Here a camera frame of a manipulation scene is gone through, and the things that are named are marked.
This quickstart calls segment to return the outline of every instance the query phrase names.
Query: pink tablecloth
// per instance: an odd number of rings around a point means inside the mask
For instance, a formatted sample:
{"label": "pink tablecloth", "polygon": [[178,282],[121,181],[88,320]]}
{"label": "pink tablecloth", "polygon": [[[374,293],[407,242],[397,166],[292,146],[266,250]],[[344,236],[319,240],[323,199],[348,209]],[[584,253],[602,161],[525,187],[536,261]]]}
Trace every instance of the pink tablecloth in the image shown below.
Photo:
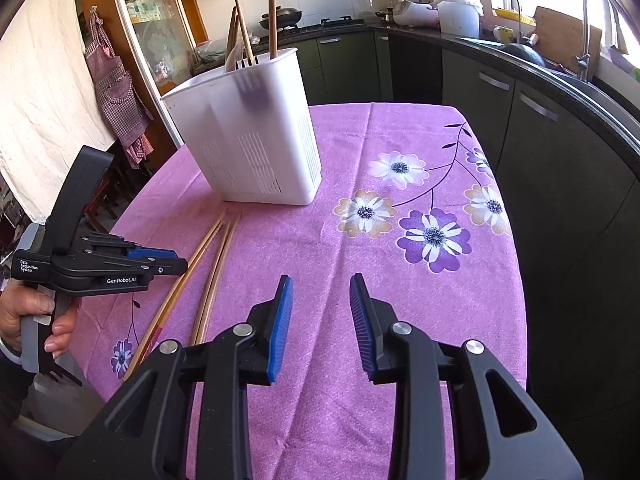
{"label": "pink tablecloth", "polygon": [[[493,175],[457,110],[353,104],[313,107],[311,115],[322,160],[318,195],[307,207],[226,205],[243,216],[209,337],[245,320],[253,304],[273,297],[281,274],[291,276],[282,372],[271,388],[249,390],[254,478],[382,480],[394,386],[373,386],[362,371],[350,276],[361,272],[373,297],[435,340],[482,340],[524,384],[518,263]],[[221,207],[184,147],[113,232],[188,258]],[[187,341],[211,260],[194,274],[162,338]],[[135,350],[172,281],[156,278],[136,294],[140,309],[130,294],[84,300],[72,351],[105,399],[121,384],[117,356]],[[447,462],[451,475],[450,437]]]}

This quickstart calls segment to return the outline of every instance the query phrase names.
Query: checkered apron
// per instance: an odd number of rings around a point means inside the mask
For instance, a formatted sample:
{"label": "checkered apron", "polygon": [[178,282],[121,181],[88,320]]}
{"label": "checkered apron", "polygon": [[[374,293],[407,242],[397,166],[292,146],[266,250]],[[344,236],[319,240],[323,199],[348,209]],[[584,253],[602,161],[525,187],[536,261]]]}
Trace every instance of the checkered apron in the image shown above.
{"label": "checkered apron", "polygon": [[94,80],[98,107],[133,164],[138,164],[153,147],[145,135],[152,119],[131,82],[131,74],[116,56],[102,27],[103,20],[92,10],[91,43],[84,57]]}

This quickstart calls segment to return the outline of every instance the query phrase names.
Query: bracelet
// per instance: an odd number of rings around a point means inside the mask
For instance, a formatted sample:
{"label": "bracelet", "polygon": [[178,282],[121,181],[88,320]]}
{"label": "bracelet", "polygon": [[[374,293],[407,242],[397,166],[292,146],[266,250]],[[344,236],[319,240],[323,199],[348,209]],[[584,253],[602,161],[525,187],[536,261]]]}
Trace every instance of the bracelet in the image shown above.
{"label": "bracelet", "polygon": [[4,354],[4,356],[9,359],[14,364],[22,366],[22,358],[19,355],[16,355],[13,350],[11,350],[6,343],[0,337],[0,350]]}

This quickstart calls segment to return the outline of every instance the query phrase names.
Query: metal screw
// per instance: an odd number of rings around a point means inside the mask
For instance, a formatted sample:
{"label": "metal screw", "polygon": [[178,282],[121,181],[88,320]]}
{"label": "metal screw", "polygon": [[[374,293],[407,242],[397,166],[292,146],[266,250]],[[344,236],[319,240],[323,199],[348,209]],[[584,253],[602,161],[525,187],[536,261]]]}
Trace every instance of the metal screw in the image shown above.
{"label": "metal screw", "polygon": [[248,323],[239,323],[234,327],[234,334],[238,337],[247,337],[251,335],[254,331],[254,327],[252,327]]}
{"label": "metal screw", "polygon": [[467,341],[465,347],[472,354],[480,355],[482,352],[484,352],[484,345],[481,342],[476,341],[475,339],[470,339],[469,341]]}
{"label": "metal screw", "polygon": [[166,341],[162,341],[160,343],[160,351],[163,354],[172,354],[178,349],[178,343],[173,339],[167,339]]}
{"label": "metal screw", "polygon": [[393,326],[391,327],[395,333],[400,334],[400,335],[407,335],[411,333],[411,325],[408,323],[405,323],[404,321],[398,321],[397,323],[394,323]]}

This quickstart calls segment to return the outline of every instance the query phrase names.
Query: human hand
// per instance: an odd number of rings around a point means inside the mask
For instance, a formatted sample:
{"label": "human hand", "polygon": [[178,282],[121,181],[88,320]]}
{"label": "human hand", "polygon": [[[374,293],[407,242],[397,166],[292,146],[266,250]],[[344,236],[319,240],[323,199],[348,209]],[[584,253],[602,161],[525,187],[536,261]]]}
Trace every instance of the human hand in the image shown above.
{"label": "human hand", "polygon": [[[0,296],[0,337],[11,348],[20,351],[20,318],[41,316],[53,312],[53,298],[17,280],[9,281]],[[71,333],[76,329],[80,298],[73,298],[66,312],[51,327],[52,335],[45,341],[44,349],[53,358],[66,352]]]}

